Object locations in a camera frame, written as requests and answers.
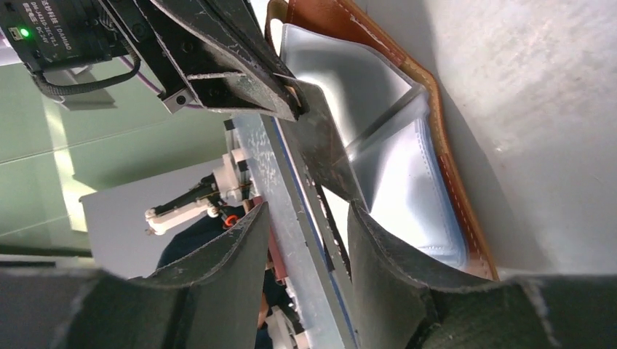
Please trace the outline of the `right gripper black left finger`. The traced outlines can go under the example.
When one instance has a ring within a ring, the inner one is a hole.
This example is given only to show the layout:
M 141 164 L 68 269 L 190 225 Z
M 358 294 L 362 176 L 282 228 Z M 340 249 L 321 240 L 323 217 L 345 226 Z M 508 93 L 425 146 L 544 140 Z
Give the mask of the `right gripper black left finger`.
M 3 348 L 252 348 L 268 204 L 148 278 L 94 268 L 2 268 Z

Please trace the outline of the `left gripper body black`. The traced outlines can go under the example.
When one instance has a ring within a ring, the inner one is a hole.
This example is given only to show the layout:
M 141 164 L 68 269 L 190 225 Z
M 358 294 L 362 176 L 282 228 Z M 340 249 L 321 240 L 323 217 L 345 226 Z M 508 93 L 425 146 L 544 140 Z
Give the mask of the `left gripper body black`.
M 48 97 L 97 92 L 140 76 L 147 65 L 162 86 L 157 97 L 170 113 L 197 109 L 195 97 L 164 53 L 135 1 L 2 1 L 1 32 Z M 46 75 L 131 60 L 130 70 L 111 78 L 62 85 Z

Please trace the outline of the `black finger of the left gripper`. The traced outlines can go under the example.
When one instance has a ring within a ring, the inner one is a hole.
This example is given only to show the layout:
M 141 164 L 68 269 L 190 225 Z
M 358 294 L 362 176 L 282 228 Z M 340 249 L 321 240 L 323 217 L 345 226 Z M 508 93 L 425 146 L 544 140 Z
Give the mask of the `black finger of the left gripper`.
M 216 113 L 297 121 L 308 110 L 292 73 L 263 37 L 248 1 L 150 1 L 161 48 L 149 67 L 164 88 L 187 89 Z

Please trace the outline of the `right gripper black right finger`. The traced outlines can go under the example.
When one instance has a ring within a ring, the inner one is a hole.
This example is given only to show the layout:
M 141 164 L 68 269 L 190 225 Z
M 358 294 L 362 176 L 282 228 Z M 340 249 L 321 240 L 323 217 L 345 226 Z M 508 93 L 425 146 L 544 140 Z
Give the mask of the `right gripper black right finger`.
M 616 277 L 489 281 L 348 215 L 354 324 L 362 348 L 614 348 Z

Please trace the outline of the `brown leather card holder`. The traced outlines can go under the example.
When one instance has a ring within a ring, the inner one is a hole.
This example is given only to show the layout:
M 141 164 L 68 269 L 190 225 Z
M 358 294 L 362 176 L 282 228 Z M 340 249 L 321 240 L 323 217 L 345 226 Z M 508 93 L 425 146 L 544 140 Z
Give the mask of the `brown leather card holder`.
M 270 1 L 265 34 L 324 93 L 371 217 L 440 262 L 497 280 L 434 76 L 352 1 Z

